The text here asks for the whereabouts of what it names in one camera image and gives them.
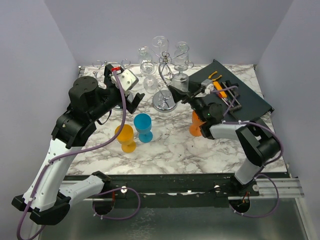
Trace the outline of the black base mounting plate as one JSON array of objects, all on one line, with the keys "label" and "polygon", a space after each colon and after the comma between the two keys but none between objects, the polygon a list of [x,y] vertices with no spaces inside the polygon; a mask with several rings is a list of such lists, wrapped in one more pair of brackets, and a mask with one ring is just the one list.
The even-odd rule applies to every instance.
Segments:
[{"label": "black base mounting plate", "polygon": [[140,197],[141,208],[227,208],[234,200],[275,198],[280,185],[288,180],[285,173],[267,173],[235,189],[231,173],[110,175],[102,192],[116,189],[114,194],[91,194],[100,208],[115,201],[116,208],[134,208]]}]

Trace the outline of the clear wine glass front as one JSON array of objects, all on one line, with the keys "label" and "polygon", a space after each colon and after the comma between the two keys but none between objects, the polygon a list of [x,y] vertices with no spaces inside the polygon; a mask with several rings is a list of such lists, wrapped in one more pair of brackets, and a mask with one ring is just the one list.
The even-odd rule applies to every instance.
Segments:
[{"label": "clear wine glass front", "polygon": [[155,78],[156,66],[153,62],[145,61],[140,65],[140,72],[144,75],[143,87],[150,93],[154,94],[158,88],[158,80]]}]

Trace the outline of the black metal tool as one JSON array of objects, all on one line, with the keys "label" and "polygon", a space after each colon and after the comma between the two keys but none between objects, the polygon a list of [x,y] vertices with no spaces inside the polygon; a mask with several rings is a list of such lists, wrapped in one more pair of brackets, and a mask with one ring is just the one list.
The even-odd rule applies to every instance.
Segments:
[{"label": "black metal tool", "polygon": [[239,85],[237,83],[231,83],[230,80],[226,80],[224,82],[226,88],[232,92],[237,92]]}]

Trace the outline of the blue plastic goblet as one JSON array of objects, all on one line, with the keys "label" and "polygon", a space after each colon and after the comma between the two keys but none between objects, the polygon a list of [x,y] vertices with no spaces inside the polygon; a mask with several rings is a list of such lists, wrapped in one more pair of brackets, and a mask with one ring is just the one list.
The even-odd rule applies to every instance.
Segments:
[{"label": "blue plastic goblet", "polygon": [[153,139],[152,119],[146,113],[139,113],[133,120],[134,127],[138,132],[138,138],[142,143],[149,143]]}]

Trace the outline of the clear wine glass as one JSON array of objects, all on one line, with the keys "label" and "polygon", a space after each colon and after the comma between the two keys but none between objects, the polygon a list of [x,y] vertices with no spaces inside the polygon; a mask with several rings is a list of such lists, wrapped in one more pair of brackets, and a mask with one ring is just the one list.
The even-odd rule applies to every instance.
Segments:
[{"label": "clear wine glass", "polygon": [[150,49],[146,46],[140,47],[138,49],[138,63],[150,63],[153,61],[153,57],[150,53]]},{"label": "clear wine glass", "polygon": [[176,66],[188,66],[189,50],[189,45],[184,41],[180,41],[176,44],[176,51],[174,52],[173,58],[173,62]]},{"label": "clear wine glass", "polygon": [[189,90],[189,76],[184,73],[187,69],[188,66],[186,64],[174,66],[174,70],[176,70],[177,73],[173,75],[171,83],[173,87],[182,92],[188,92]]},{"label": "clear wine glass", "polygon": [[144,75],[143,87],[150,93],[154,94],[158,88],[158,80],[155,78],[156,66],[153,62],[145,61],[140,65],[140,72]]}]

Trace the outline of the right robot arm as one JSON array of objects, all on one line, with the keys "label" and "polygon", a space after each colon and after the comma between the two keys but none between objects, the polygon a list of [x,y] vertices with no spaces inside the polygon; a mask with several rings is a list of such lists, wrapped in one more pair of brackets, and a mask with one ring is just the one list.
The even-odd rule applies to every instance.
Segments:
[{"label": "right robot arm", "polygon": [[231,111],[223,110],[219,103],[205,104],[201,97],[209,94],[236,89],[233,85],[216,89],[212,83],[200,85],[194,92],[183,92],[170,85],[168,87],[175,103],[188,103],[202,124],[199,126],[204,138],[228,139],[239,141],[245,153],[245,160],[231,178],[230,191],[241,196],[248,190],[248,184],[258,176],[269,164],[277,161],[283,155],[283,145],[277,135],[270,130],[261,118],[235,122],[225,121],[225,115]]}]

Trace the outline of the tall chrome glass rack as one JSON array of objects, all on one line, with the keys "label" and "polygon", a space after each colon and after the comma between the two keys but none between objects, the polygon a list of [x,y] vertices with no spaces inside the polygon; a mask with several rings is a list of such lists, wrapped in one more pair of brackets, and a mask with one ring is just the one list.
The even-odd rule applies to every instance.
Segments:
[{"label": "tall chrome glass rack", "polygon": [[[155,74],[154,77],[157,79],[158,87],[156,92],[153,93],[152,105],[153,107],[161,113],[169,113],[175,110],[177,103],[174,102],[173,96],[169,91],[169,86],[172,86],[172,78],[174,74],[177,73],[174,70],[174,56],[170,55],[168,51],[160,54],[158,50],[148,47],[152,55],[152,63],[155,64]],[[193,62],[189,61],[187,64],[187,70],[194,66]]]}]

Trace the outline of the orange plastic goblet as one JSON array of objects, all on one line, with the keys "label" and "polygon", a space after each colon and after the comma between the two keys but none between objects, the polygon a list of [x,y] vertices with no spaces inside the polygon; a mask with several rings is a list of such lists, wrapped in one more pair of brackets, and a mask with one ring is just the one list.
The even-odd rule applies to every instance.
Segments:
[{"label": "orange plastic goblet", "polygon": [[195,111],[192,112],[191,118],[192,124],[189,127],[189,133],[194,137],[200,137],[202,135],[200,126],[203,124]]}]

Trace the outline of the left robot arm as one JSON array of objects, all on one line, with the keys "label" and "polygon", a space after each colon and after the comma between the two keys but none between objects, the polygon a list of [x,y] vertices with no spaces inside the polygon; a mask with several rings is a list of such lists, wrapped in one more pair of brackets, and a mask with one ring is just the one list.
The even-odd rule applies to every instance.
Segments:
[{"label": "left robot arm", "polygon": [[129,69],[107,64],[104,68],[105,88],[92,76],[76,79],[68,95],[70,104],[56,121],[43,164],[29,189],[13,198],[12,205],[30,219],[43,226],[54,226],[63,220],[71,206],[98,195],[107,197],[111,191],[110,178],[100,171],[70,186],[62,181],[75,159],[86,152],[84,146],[94,133],[96,123],[115,106],[122,106],[123,114],[133,114],[145,96],[137,93],[132,101],[128,91],[139,79]]}]

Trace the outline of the dark flat equipment box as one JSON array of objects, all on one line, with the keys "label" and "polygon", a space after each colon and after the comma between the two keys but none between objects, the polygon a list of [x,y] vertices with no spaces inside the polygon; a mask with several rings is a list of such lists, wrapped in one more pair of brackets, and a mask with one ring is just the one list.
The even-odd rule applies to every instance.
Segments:
[{"label": "dark flat equipment box", "polygon": [[242,109],[235,111],[233,114],[227,114],[226,121],[253,120],[265,115],[268,116],[274,111],[274,108],[264,99],[252,64],[223,65],[214,60],[208,65],[196,65],[187,71],[189,90],[196,89],[194,85],[200,84],[215,71],[218,72],[218,76],[222,75],[222,78],[218,80],[220,83],[229,80],[233,84],[238,84],[239,97],[237,99],[242,105]]}]

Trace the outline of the yellow utility knife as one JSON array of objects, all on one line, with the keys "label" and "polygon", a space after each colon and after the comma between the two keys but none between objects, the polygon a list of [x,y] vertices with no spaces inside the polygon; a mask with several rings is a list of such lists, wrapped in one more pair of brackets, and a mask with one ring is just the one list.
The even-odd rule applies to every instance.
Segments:
[{"label": "yellow utility knife", "polygon": [[220,98],[227,98],[228,97],[227,94],[225,93],[225,91],[223,91],[223,88],[221,87],[221,85],[218,81],[214,81],[213,85],[214,85],[215,90],[218,91],[217,94]]}]

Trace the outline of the small chrome glass rack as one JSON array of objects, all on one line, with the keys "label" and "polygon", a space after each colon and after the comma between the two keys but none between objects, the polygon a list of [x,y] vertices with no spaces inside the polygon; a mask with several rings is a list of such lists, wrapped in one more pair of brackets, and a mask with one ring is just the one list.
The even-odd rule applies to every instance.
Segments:
[{"label": "small chrome glass rack", "polygon": [[[100,60],[97,60],[97,62],[100,63],[100,66],[99,67],[96,66],[97,70],[93,71],[93,75],[98,80],[98,83],[100,83],[101,85],[104,82],[104,78],[105,78],[104,77],[104,70],[105,70],[105,67],[108,64],[115,65],[116,67],[122,66],[124,68],[127,68],[127,67],[129,67],[131,65],[131,61],[128,60],[127,58],[123,59],[121,61],[121,63],[116,62],[116,61],[106,61],[106,60],[103,63]],[[126,94],[126,97],[128,97],[128,100],[130,102],[132,102],[133,101],[133,93],[131,91],[127,91],[127,92],[125,92],[125,94]],[[123,104],[122,103],[120,103],[120,105],[116,105],[113,108],[113,110],[115,110],[115,111],[120,111],[122,109],[123,109]]]}]

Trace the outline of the tall clear flute glass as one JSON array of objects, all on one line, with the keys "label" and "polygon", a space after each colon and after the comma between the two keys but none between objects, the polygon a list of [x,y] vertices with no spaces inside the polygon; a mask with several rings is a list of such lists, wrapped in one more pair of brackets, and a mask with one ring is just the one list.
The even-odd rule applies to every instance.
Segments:
[{"label": "tall clear flute glass", "polygon": [[160,55],[169,50],[169,40],[161,35],[152,39],[152,45],[158,50]]}]

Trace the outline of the yellow handled pliers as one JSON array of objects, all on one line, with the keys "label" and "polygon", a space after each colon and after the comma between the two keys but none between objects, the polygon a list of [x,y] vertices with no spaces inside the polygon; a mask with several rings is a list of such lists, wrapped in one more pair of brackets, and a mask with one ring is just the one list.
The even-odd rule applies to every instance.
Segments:
[{"label": "yellow handled pliers", "polygon": [[217,75],[217,74],[218,74],[217,71],[211,73],[211,74],[208,76],[208,79],[212,80],[213,82],[218,81],[219,79],[222,78],[222,75],[221,75],[221,74],[220,74],[220,75]]}]

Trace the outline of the yellow plastic goblet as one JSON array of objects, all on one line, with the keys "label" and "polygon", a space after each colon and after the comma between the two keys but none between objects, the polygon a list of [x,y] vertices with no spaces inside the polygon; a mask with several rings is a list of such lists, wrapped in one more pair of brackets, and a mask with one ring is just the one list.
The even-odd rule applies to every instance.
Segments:
[{"label": "yellow plastic goblet", "polygon": [[130,125],[125,124],[116,139],[124,153],[132,153],[136,149],[134,130]]}]

